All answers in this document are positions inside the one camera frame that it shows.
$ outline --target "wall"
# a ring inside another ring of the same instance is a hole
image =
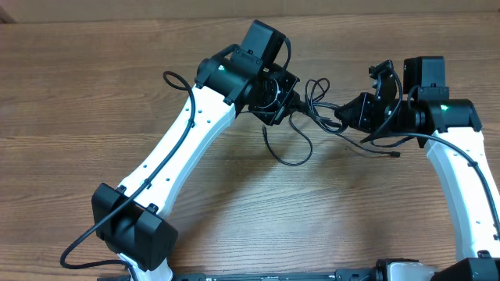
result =
[[[499,0],[0,0],[7,22],[496,11]]]

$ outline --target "wooden table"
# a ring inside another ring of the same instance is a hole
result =
[[[500,182],[500,13],[307,16],[264,19],[291,39],[289,70],[327,77],[325,100],[370,89],[368,66],[444,55],[453,98],[483,122]],[[115,186],[155,147],[187,95],[166,69],[193,81],[198,64],[240,43],[250,19],[0,26],[0,279],[95,280],[117,266],[70,271],[63,250],[93,224],[91,195]],[[283,63],[285,52],[278,62]],[[435,171],[412,141],[401,158],[368,155],[302,116],[314,154],[299,167],[266,150],[261,122],[241,115],[205,153],[168,221],[180,231],[176,272],[319,272],[417,258],[444,268],[455,239]],[[288,124],[269,128],[279,155],[309,150]],[[360,132],[347,136],[359,140]],[[113,258],[95,235],[71,262]]]

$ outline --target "wooden surface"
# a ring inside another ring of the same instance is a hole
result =
[[[8,22],[494,12],[498,0],[0,0]]]
[[[269,18],[291,39],[289,70],[331,81],[326,100],[370,91],[368,66],[445,55],[454,98],[473,101],[500,182],[500,14],[444,13]],[[70,271],[63,250],[93,223],[91,195],[155,147],[202,59],[239,43],[251,20],[167,20],[0,26],[0,279],[95,280],[116,266]],[[278,62],[283,63],[284,52]],[[168,219],[180,230],[177,272],[319,272],[418,258],[444,268],[455,239],[440,183],[410,142],[399,159],[367,155],[297,116],[314,143],[299,167],[277,163],[261,123],[237,118],[185,183]],[[287,160],[308,146],[284,123],[270,141]],[[362,133],[348,130],[359,140]],[[92,235],[71,262],[113,258]]]

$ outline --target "wood grain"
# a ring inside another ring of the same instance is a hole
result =
[[[471,99],[500,182],[500,14],[268,18],[292,42],[289,70],[327,77],[326,99],[370,90],[367,68],[444,55],[452,97]],[[0,279],[95,280],[117,267],[70,271],[64,248],[92,223],[90,198],[139,165],[172,124],[198,64],[239,43],[251,20],[149,20],[0,26]],[[278,61],[284,61],[284,52]],[[302,116],[314,146],[299,167],[277,163],[261,123],[241,115],[203,156],[169,222],[180,230],[176,272],[318,272],[418,258],[444,268],[455,240],[438,178],[415,142],[399,159],[367,155]],[[290,161],[308,146],[287,124],[270,141]],[[346,135],[359,140],[360,132]],[[95,236],[71,262],[113,258]]]
[[[494,12],[498,0],[0,0],[10,23]]]

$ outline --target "robotic arm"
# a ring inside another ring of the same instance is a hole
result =
[[[274,59],[283,43],[288,57],[279,66]],[[211,281],[211,276],[173,275],[167,257],[173,250],[177,231],[164,219],[171,213],[180,188],[205,150],[246,105],[270,126],[280,124],[294,111],[315,117],[310,106],[300,101],[294,91],[299,79],[287,71],[290,57],[290,41],[256,20],[241,45],[233,44],[203,60],[196,85],[191,89],[192,97],[141,165],[116,189],[102,183],[95,191],[92,209],[96,233],[124,264],[130,265],[135,281],[199,281],[200,278]],[[438,57],[405,60],[404,90],[391,61],[371,66],[376,94],[361,93],[337,108],[335,116],[341,120],[339,127],[350,126],[369,133],[363,141],[382,137],[418,138],[443,186],[460,262],[437,272],[414,260],[380,260],[374,269],[338,269],[328,274],[293,275],[287,279],[438,281],[468,280],[467,276],[478,274],[498,279],[496,268],[500,261],[491,257],[500,258],[500,226],[495,207],[500,205],[500,196],[484,154],[480,120],[470,101],[449,99],[444,65],[444,59]],[[403,94],[408,95],[408,101],[403,101]],[[63,266],[71,250],[63,254]],[[267,275],[267,278],[280,277]],[[217,276],[217,279],[265,277]]]

